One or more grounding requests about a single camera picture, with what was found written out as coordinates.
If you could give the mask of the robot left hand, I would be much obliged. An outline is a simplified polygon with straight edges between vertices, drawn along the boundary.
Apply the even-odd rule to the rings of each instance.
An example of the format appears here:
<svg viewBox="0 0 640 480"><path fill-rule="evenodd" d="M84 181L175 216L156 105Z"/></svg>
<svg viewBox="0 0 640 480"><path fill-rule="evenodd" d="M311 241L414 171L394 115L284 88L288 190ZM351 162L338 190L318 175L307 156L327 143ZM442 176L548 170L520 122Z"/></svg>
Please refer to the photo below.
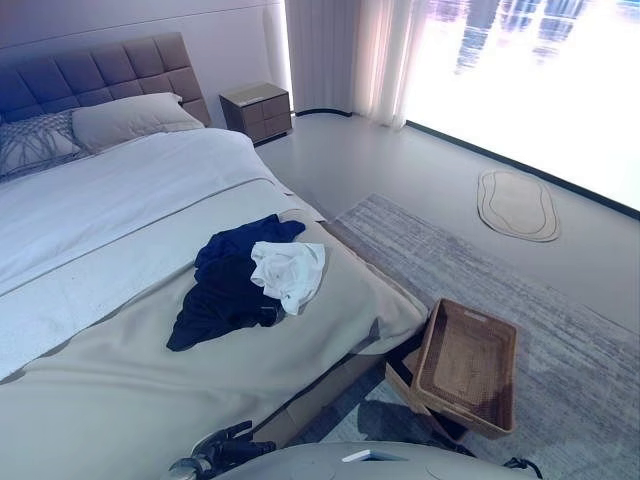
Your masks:
<svg viewBox="0 0 640 480"><path fill-rule="evenodd" d="M163 479L212 479L276 450L273 441L255 441L251 420L201 439L188 457L175 461Z"/></svg>

